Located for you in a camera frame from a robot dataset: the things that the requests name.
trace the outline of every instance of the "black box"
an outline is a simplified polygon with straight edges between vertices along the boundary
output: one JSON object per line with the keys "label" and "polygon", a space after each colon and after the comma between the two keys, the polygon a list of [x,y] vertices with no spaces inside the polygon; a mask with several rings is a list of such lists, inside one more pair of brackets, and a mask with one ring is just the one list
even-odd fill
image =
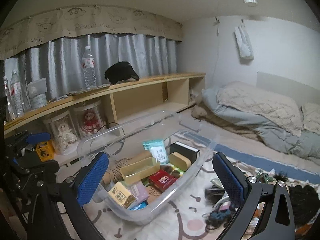
{"label": "black box", "polygon": [[181,142],[170,144],[169,152],[170,154],[174,152],[180,153],[181,155],[187,157],[191,161],[191,164],[193,164],[197,160],[200,154],[199,149]]}

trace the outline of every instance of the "small purple box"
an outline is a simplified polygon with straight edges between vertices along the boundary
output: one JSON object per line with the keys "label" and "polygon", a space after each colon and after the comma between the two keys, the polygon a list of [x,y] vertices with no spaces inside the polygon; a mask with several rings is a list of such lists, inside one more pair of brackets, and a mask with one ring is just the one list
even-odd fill
{"label": "small purple box", "polygon": [[128,190],[137,198],[137,204],[147,200],[149,198],[148,191],[140,181],[128,186]]}

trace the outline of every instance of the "shelf board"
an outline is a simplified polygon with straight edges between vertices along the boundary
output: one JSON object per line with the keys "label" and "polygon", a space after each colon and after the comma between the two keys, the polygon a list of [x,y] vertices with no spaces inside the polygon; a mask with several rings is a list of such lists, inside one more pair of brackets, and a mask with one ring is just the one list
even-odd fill
{"label": "shelf board", "polygon": [[194,105],[194,103],[191,103],[189,105],[185,105],[185,104],[179,104],[179,103],[174,103],[174,102],[166,102],[166,103],[160,104],[158,106],[150,107],[144,111],[130,114],[126,117],[120,118],[120,119],[118,119],[118,123],[121,124],[121,123],[130,121],[130,120],[133,120],[135,118],[144,116],[146,114],[150,114],[150,113],[162,111],[162,110],[171,111],[171,112],[179,112],[179,111],[182,111],[182,110],[184,110],[190,106],[193,106],[193,105]]}
{"label": "shelf board", "polygon": [[132,88],[141,87],[141,86],[147,86],[152,84],[158,84],[158,83],[164,83],[164,82],[182,80],[182,79],[188,79],[188,78],[199,78],[204,76],[205,76],[205,73],[175,73],[175,74],[141,78],[139,81],[124,82],[116,85],[111,85],[109,88],[100,88],[96,90],[91,90],[77,96],[68,97],[68,98],[50,103],[36,110],[32,110],[25,113],[22,117],[18,117],[13,121],[7,123],[4,126],[4,134],[6,135],[11,131],[21,127],[22,125],[25,125],[47,114],[56,112],[60,109],[64,109],[66,107],[69,107],[93,98],[98,98],[114,92],[132,89]]}

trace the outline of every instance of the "wet wipes package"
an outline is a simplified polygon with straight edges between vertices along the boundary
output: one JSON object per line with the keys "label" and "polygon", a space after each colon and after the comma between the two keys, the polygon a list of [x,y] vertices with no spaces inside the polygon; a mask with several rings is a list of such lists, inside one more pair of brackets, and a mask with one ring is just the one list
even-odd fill
{"label": "wet wipes package", "polygon": [[144,141],[142,143],[145,150],[149,150],[152,156],[161,163],[167,164],[169,162],[169,157],[164,147],[163,140],[150,140]]}
{"label": "wet wipes package", "polygon": [[146,207],[147,205],[148,205],[147,202],[144,201],[144,202],[140,203],[139,205],[135,206],[134,208],[131,208],[130,210],[135,211],[135,210],[143,209],[143,208]]}

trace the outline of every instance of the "blue blanket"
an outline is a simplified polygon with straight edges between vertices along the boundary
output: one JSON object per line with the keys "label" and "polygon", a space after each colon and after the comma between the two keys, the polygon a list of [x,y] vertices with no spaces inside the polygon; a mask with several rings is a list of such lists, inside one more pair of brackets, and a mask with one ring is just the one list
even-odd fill
{"label": "blue blanket", "polygon": [[320,136],[318,134],[303,130],[301,136],[297,137],[261,115],[220,105],[216,100],[219,89],[219,87],[213,87],[202,90],[203,103],[216,116],[254,131],[261,137],[265,145],[276,151],[294,154],[320,165]]}

